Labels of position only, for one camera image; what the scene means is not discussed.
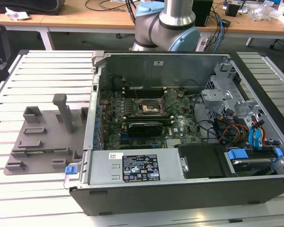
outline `desk leg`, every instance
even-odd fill
[[[39,32],[44,44],[44,47],[47,51],[54,50],[55,47],[53,45],[52,37],[47,27],[40,27]]]
[[[211,35],[210,32],[201,32],[197,48],[195,49],[195,51],[200,51],[200,52],[204,51],[204,48],[206,47],[210,35]]]
[[[252,42],[254,41],[254,38],[248,38],[247,42],[246,42],[246,46],[251,46]]]

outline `gray floor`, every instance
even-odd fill
[[[43,43],[37,38],[37,32],[9,31],[12,49],[11,61],[21,49],[44,50]],[[117,39],[115,34],[102,33],[52,33],[56,50],[128,50],[134,41],[134,35],[122,34]],[[284,43],[276,44],[273,50],[269,49],[272,39],[255,39],[251,47],[246,47],[247,38],[226,37],[219,48],[219,52],[265,52],[270,59],[280,68],[284,68]]]

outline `slotted metal table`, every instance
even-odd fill
[[[257,53],[239,55],[284,114],[284,75],[267,57]],[[11,66],[9,79],[0,84],[0,227],[284,226],[284,194],[259,205],[88,217],[64,189],[64,173],[4,175],[26,106],[55,110],[51,103],[55,93],[68,95],[70,109],[89,105],[91,56],[92,51],[23,52]],[[240,222],[230,224],[233,219]]]

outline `motherboard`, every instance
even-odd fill
[[[101,92],[104,149],[173,148],[202,142],[192,115],[193,96],[179,88],[146,95],[138,90],[131,95]]]

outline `power supply label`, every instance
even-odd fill
[[[122,157],[123,181],[159,181],[157,155],[131,155]]]

